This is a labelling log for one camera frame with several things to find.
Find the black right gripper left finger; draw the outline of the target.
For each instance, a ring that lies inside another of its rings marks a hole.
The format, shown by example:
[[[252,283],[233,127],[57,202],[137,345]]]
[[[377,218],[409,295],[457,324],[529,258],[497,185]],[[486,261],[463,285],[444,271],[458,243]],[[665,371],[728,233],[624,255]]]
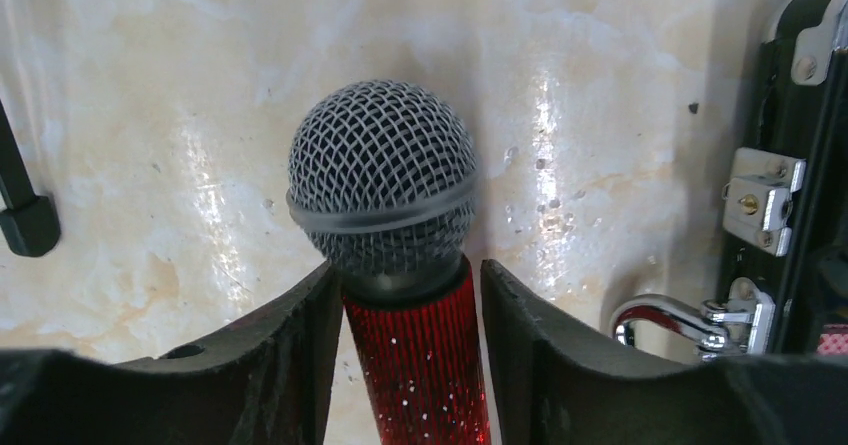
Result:
[[[282,296],[158,358],[1,353],[5,444],[319,444],[342,304],[322,264]]]

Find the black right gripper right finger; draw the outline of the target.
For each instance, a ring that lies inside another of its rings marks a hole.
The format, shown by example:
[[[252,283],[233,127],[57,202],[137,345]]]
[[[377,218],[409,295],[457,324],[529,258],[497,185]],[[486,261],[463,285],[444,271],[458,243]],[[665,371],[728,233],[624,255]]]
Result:
[[[480,267],[506,444],[843,444],[847,361],[743,355],[685,365],[622,345]]]

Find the red glitter microphone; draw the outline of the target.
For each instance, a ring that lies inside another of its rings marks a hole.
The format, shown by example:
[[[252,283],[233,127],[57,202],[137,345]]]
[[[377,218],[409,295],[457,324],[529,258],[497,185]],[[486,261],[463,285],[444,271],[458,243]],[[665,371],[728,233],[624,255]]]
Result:
[[[385,444],[491,440],[462,249],[477,171],[461,118],[407,82],[334,91],[294,135],[289,213],[337,273]]]

